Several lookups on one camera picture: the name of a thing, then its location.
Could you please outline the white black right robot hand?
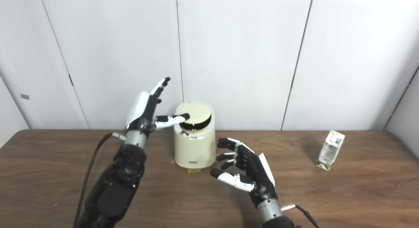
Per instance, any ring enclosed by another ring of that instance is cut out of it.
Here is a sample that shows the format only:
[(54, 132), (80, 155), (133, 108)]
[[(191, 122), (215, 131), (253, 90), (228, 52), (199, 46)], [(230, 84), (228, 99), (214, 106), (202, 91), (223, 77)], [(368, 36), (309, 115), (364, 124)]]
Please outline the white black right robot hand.
[(263, 153), (256, 155), (244, 143), (232, 138), (219, 138), (217, 147), (231, 152), (217, 156), (218, 162), (225, 162), (219, 169), (211, 170), (212, 177), (248, 192), (255, 207), (264, 201), (278, 200), (273, 174)]

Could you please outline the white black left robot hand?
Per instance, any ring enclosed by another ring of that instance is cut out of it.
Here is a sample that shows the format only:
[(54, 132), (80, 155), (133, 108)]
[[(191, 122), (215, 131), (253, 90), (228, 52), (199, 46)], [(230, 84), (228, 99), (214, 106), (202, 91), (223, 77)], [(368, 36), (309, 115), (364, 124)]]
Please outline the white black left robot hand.
[(136, 96), (127, 116), (127, 132), (135, 130), (148, 135), (156, 129), (178, 125), (190, 119), (188, 113), (155, 116), (157, 105), (162, 102), (160, 95), (170, 80), (170, 77), (166, 77), (160, 80), (150, 93), (143, 91)]

